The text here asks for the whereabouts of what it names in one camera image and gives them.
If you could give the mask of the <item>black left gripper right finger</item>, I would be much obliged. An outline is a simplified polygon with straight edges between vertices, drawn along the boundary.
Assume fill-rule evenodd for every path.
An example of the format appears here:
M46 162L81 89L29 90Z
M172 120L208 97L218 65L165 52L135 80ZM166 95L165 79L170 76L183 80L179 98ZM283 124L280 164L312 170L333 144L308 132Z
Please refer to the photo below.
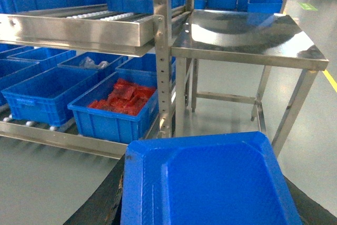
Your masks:
M311 199L286 176L284 176L284 179L289 188L302 224L337 225L336 216Z

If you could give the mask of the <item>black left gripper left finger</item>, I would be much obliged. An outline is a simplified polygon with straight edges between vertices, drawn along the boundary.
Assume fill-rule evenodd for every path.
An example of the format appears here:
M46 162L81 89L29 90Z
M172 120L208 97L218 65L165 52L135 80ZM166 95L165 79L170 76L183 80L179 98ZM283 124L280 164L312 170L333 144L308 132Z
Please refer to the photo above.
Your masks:
M122 156L95 192L64 223L120 224L125 156Z

